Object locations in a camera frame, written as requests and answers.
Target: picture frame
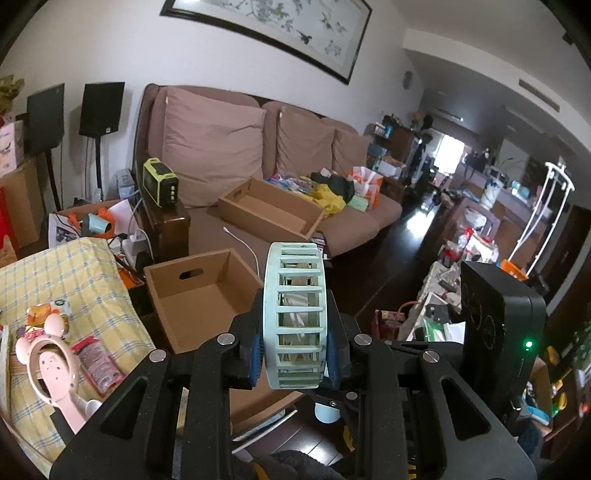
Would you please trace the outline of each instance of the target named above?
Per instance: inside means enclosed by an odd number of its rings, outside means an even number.
[[[165,0],[160,15],[254,38],[348,85],[371,13],[365,0]]]

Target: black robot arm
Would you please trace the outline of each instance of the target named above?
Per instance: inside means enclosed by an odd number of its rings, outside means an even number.
[[[356,448],[351,474],[406,480],[412,464],[421,479],[535,478],[525,453],[457,373],[461,345],[372,339],[339,314],[331,294],[328,314],[329,377],[305,393],[341,409]],[[180,479],[232,479],[229,389],[256,385],[261,322],[262,290],[228,333],[191,352],[152,351],[68,443],[50,479],[171,478],[183,387]]]

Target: window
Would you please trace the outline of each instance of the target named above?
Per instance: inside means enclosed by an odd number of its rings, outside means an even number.
[[[460,142],[449,135],[443,137],[437,150],[434,165],[440,172],[453,174],[464,153],[464,142]]]

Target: metal screw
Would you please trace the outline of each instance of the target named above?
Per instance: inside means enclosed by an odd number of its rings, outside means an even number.
[[[436,364],[439,361],[439,353],[435,350],[425,350],[423,352],[423,360],[428,364]]]
[[[231,345],[236,340],[236,337],[233,336],[231,333],[223,333],[217,337],[217,342],[220,345]]]
[[[371,343],[371,337],[365,333],[358,333],[355,335],[355,343],[357,345],[369,345]]]
[[[166,352],[164,350],[152,350],[150,352],[150,361],[157,364],[166,358]]]

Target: black cloth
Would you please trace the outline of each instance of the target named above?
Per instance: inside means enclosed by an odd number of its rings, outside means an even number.
[[[333,174],[330,177],[324,177],[320,173],[314,172],[310,178],[316,183],[326,183],[332,193],[343,197],[345,203],[349,203],[355,196],[355,185],[353,182],[340,175]]]

